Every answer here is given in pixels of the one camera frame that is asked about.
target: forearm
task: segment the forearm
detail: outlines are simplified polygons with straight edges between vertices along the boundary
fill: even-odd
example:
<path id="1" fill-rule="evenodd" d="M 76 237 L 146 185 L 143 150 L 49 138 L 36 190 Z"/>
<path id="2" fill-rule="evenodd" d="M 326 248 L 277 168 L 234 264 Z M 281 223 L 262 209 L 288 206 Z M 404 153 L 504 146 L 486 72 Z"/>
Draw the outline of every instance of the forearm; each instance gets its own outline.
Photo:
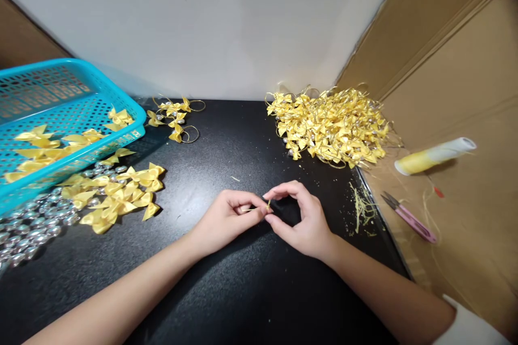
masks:
<path id="1" fill-rule="evenodd" d="M 430 344 L 455 319 L 448 303 L 333 235 L 322 260 L 371 308 L 403 344 Z"/>
<path id="2" fill-rule="evenodd" d="M 122 344 L 200 259 L 186 235 L 69 311 L 26 344 Z"/>

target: black table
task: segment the black table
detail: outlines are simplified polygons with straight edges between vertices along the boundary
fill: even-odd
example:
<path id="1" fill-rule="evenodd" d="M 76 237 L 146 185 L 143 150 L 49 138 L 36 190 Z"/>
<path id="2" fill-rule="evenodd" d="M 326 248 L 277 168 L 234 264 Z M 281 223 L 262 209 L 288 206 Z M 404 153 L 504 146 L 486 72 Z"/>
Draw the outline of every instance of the black table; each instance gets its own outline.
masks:
<path id="1" fill-rule="evenodd" d="M 299 180 L 320 198 L 331 230 L 395 271 L 408 276 L 383 221 L 359 235 L 349 168 L 334 169 L 303 152 L 293 161 L 275 135 L 263 102 L 206 101 L 187 124 L 201 137 L 192 144 L 167 138 L 170 129 L 147 127 L 129 148 L 135 168 L 167 169 L 156 203 L 163 210 L 142 223 L 124 216 L 105 235 L 70 227 L 39 259 L 0 279 L 1 343 L 19 344 L 138 266 L 190 230 L 223 189 L 259 195 Z M 295 224 L 293 200 L 274 203 Z M 395 342 L 376 316 L 318 260 L 298 253 L 263 222 L 194 266 L 128 339 L 128 343 L 358 343 Z"/>

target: thread spool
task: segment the thread spool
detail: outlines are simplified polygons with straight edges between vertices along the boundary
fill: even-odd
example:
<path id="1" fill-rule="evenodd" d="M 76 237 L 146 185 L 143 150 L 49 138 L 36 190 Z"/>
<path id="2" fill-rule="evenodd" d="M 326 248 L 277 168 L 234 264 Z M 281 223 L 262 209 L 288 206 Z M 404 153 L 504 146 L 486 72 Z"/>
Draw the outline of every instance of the thread spool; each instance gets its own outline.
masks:
<path id="1" fill-rule="evenodd" d="M 467 137 L 440 144 L 427 150 L 405 156 L 394 162 L 396 170 L 403 175 L 420 173 L 435 165 L 444 163 L 450 159 L 476 149 L 476 144 Z"/>

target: blue mesh basket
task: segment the blue mesh basket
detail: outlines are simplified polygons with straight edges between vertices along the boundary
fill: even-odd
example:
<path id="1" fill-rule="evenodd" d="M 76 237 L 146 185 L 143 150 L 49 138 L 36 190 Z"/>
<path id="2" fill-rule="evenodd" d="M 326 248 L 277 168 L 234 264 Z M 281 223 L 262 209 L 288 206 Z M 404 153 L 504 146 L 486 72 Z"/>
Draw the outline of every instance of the blue mesh basket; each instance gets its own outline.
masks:
<path id="1" fill-rule="evenodd" d="M 126 109 L 135 123 L 117 132 L 104 127 L 112 122 L 112 107 Z M 135 101 L 83 60 L 55 59 L 0 71 L 0 215 L 143 136 L 145 120 Z M 13 150 L 35 148 L 14 137 L 43 124 L 56 137 L 90 128 L 108 136 L 7 184 L 4 174 L 27 160 Z"/>

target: human hand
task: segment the human hand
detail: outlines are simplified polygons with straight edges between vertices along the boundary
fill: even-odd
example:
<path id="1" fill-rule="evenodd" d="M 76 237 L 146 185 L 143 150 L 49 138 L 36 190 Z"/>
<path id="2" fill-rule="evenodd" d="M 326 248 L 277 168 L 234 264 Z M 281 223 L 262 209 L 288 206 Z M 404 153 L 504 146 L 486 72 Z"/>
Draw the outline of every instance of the human hand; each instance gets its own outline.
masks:
<path id="1" fill-rule="evenodd" d="M 189 232 L 203 256 L 210 255 L 261 221 L 271 210 L 266 202 L 246 191 L 223 190 Z"/>
<path id="2" fill-rule="evenodd" d="M 324 260 L 331 250 L 336 235 L 331 233 L 325 220 L 320 200 L 311 195 L 298 181 L 282 183 L 268 191 L 263 198 L 279 200 L 290 195 L 301 208 L 302 221 L 291 227 L 273 214 L 266 215 L 274 232 L 304 255 Z"/>

